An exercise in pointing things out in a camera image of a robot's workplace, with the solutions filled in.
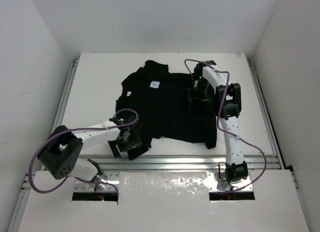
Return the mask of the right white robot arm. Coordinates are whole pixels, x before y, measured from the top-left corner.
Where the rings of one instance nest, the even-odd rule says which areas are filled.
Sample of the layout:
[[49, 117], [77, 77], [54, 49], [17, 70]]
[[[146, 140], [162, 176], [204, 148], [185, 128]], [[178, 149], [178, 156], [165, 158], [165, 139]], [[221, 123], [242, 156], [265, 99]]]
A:
[[217, 70], [213, 60], [186, 59], [184, 63], [187, 62], [197, 63], [191, 74], [191, 88], [187, 89], [188, 110], [214, 106], [216, 126], [223, 132], [226, 158], [223, 176], [218, 174], [219, 181], [230, 185], [245, 180], [249, 172], [239, 136], [241, 86], [230, 81], [228, 71]]

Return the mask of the black t-shirt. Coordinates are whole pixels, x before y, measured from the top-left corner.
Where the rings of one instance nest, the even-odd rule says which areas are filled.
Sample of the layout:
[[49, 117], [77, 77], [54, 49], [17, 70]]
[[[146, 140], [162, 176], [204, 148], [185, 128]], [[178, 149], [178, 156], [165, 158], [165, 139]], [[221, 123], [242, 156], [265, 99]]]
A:
[[122, 83], [122, 94], [115, 110], [124, 119], [137, 112], [143, 144], [161, 137], [189, 143], [203, 143], [208, 149], [217, 145], [216, 114], [213, 105], [194, 101], [188, 105], [187, 91], [192, 86], [187, 73], [170, 73], [166, 64], [147, 60]]

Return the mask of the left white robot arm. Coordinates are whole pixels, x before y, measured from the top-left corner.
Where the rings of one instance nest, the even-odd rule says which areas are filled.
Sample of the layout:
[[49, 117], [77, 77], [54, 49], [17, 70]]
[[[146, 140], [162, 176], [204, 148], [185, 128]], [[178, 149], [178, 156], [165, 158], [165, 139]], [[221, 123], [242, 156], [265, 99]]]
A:
[[127, 153], [129, 160], [149, 150], [141, 122], [134, 116], [128, 119], [112, 117], [109, 120], [70, 131], [66, 126], [57, 127], [50, 136], [52, 140], [37, 156], [40, 163], [56, 179], [79, 178], [95, 182], [103, 175], [99, 165], [91, 159], [81, 159], [80, 153], [90, 147], [107, 142], [115, 158]]

